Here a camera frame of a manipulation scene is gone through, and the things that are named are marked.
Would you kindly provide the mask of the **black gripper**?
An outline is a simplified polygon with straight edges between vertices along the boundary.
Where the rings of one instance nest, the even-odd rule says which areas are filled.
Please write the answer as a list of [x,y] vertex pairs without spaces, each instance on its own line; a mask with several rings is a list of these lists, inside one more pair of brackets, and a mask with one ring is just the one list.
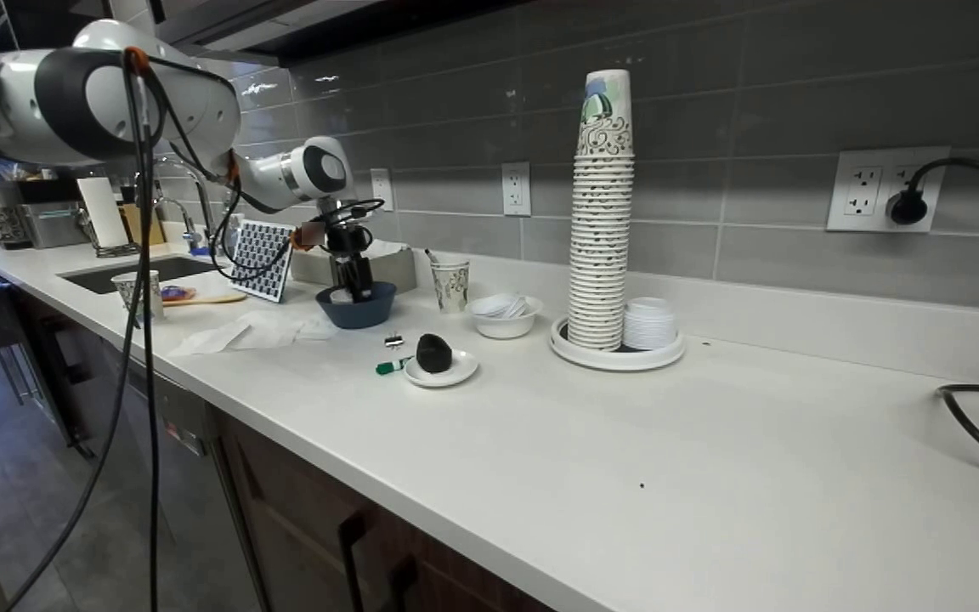
[[339,287],[350,291],[352,303],[366,303],[374,295],[371,263],[360,256],[374,242],[374,235],[363,229],[363,219],[371,219],[376,206],[376,197],[318,201],[318,246],[332,263],[344,263]]

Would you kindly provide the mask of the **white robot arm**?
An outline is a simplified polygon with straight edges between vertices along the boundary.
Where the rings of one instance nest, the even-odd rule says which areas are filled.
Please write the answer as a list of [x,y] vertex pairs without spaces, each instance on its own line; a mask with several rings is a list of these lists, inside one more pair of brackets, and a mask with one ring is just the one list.
[[171,151],[235,203],[274,213],[316,201],[305,229],[325,246],[382,206],[382,197],[346,197],[352,171],[339,141],[305,137],[286,152],[245,157],[238,134],[240,107],[224,74],[121,19],[93,19],[67,49],[0,50],[6,161],[86,171]]

